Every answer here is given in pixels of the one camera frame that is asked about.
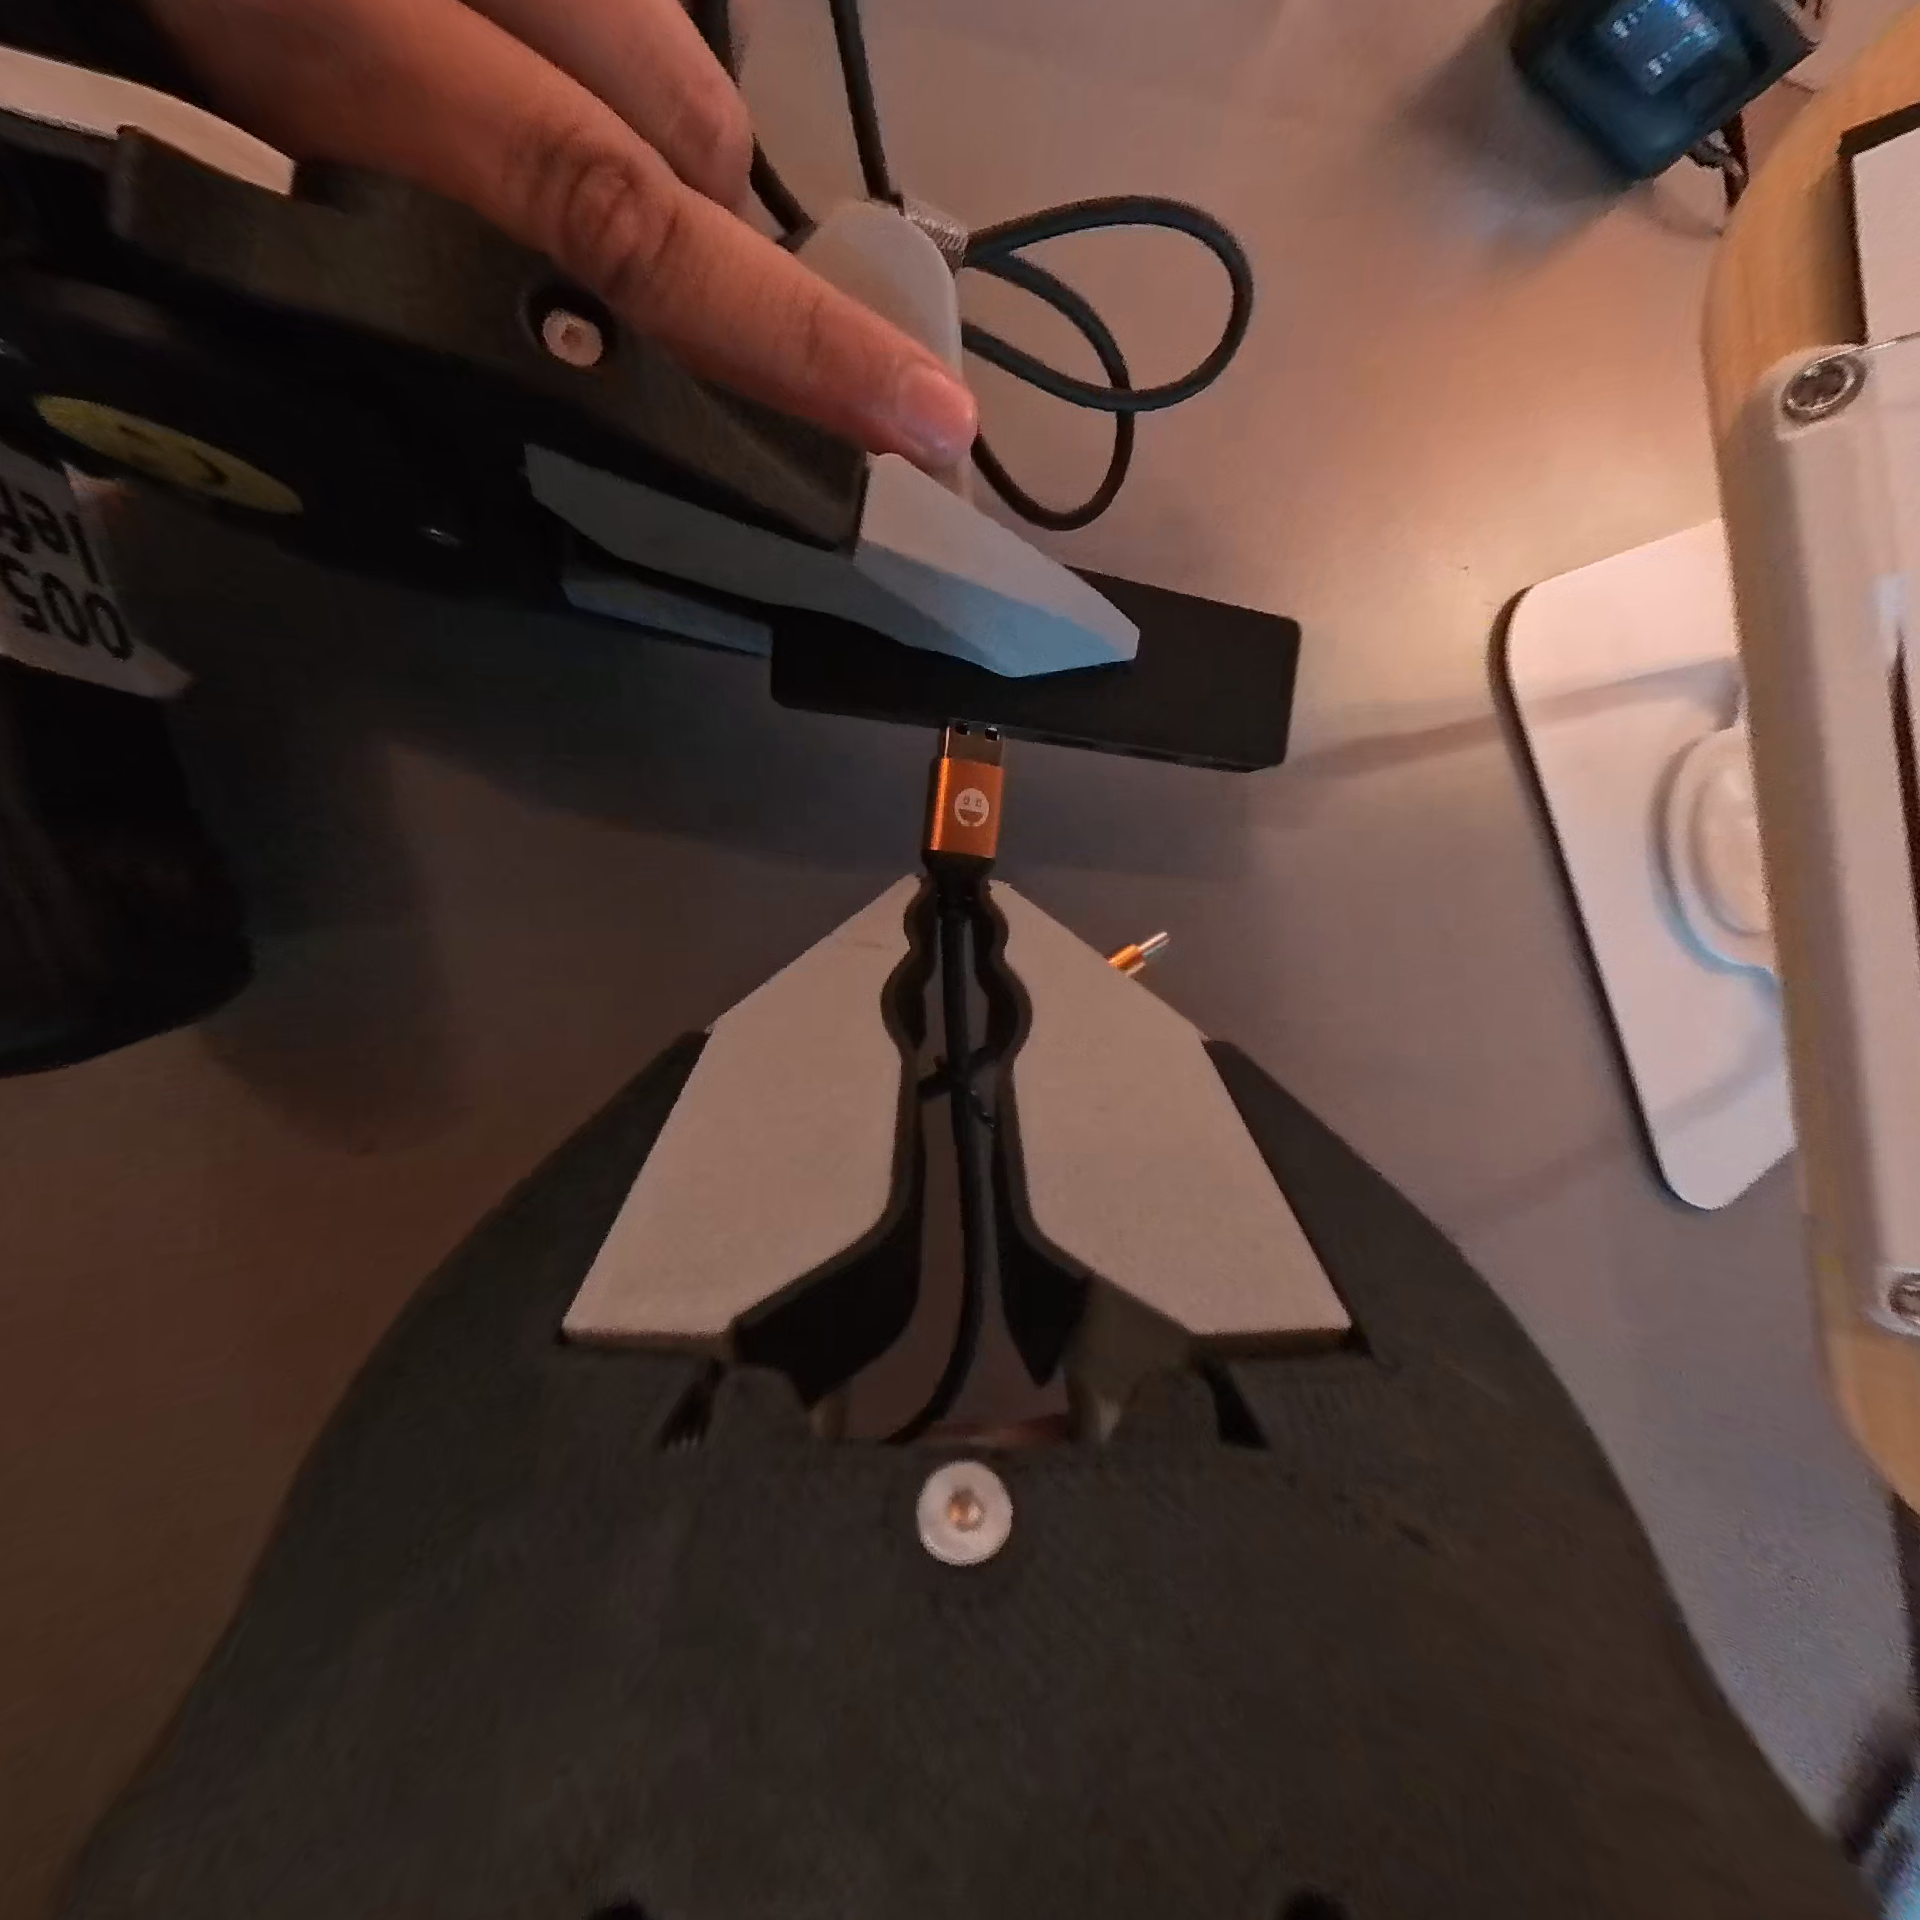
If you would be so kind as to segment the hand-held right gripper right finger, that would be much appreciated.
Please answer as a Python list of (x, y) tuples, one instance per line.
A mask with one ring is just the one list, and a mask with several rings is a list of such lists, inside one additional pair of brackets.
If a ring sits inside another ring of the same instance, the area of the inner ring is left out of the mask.
[(1160, 1375), (1335, 1353), (1351, 1311), (1206, 1032), (1001, 880), (992, 931), (1001, 1309), (1074, 1433)]

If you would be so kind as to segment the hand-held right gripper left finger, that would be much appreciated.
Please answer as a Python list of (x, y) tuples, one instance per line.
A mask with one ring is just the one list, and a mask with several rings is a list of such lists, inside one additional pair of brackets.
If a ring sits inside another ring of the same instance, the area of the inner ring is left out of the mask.
[(920, 1297), (924, 880), (903, 877), (700, 1034), (563, 1319), (569, 1344), (842, 1394)]

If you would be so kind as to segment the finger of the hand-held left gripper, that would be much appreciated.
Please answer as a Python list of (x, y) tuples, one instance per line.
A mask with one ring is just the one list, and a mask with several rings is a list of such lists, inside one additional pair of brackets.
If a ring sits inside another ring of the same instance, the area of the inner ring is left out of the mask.
[(723, 605), (846, 618), (910, 649), (1036, 679), (1137, 658), (1137, 624), (920, 465), (866, 458), (855, 538), (822, 549), (590, 467), (526, 449), (535, 501), (575, 534), (660, 584)]
[(711, 651), (747, 658), (770, 658), (776, 651), (774, 626), (758, 609), (723, 605), (683, 583), (656, 583), (624, 567), (567, 562), (566, 599), (576, 613)]

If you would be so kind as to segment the black usb hub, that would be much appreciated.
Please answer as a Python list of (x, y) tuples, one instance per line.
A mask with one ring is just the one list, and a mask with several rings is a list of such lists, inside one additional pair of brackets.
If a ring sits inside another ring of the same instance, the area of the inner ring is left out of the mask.
[(1296, 618), (1076, 576), (1139, 631), (1132, 663), (1004, 679), (832, 615), (776, 624), (770, 693), (792, 711), (912, 728), (969, 726), (1041, 745), (1252, 774), (1283, 765), (1298, 683)]

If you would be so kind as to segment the person's left hand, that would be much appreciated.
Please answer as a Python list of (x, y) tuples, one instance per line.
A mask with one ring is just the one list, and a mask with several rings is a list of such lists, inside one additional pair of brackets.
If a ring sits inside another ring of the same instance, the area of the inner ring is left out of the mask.
[(977, 403), (762, 235), (737, 83), (667, 2), (153, 2), (238, 125), (466, 202), (688, 371), (947, 472)]

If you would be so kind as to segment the white stand base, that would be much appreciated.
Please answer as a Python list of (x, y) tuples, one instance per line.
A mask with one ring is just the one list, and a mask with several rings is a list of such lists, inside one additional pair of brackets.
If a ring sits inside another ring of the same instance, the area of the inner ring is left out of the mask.
[(1650, 1161), (1727, 1209), (1793, 1112), (1721, 522), (1528, 586), (1495, 653)]

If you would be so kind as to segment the small black display device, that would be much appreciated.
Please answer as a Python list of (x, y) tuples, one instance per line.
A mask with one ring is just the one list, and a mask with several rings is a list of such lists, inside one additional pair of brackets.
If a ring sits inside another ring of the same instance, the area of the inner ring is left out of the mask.
[(1827, 5), (1518, 2), (1520, 78), (1625, 179), (1705, 149), (1827, 35)]

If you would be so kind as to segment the white sheet holder bar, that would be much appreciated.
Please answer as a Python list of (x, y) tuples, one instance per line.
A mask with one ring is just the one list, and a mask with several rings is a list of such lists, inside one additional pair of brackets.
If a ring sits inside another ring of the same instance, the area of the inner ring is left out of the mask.
[(1721, 493), (1815, 1271), (1916, 1336), (1916, 333), (1769, 369)]

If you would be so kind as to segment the instruction sheet on wooden stand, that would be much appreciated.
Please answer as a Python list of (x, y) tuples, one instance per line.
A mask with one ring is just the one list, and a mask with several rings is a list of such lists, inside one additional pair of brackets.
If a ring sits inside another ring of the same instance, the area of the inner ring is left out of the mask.
[[(1803, 102), (1720, 239), (1704, 317), (1704, 367), (1721, 521), (1738, 419), (1769, 369), (1806, 352), (1868, 345), (1840, 145), (1859, 127), (1916, 121), (1916, 58), (1919, 22), (1908, 7)], [(1839, 1283), (1819, 1277), (1800, 1143), (1798, 1166), (1831, 1389), (1864, 1455), (1900, 1498), (1916, 1505), (1916, 1336), (1857, 1321)]]

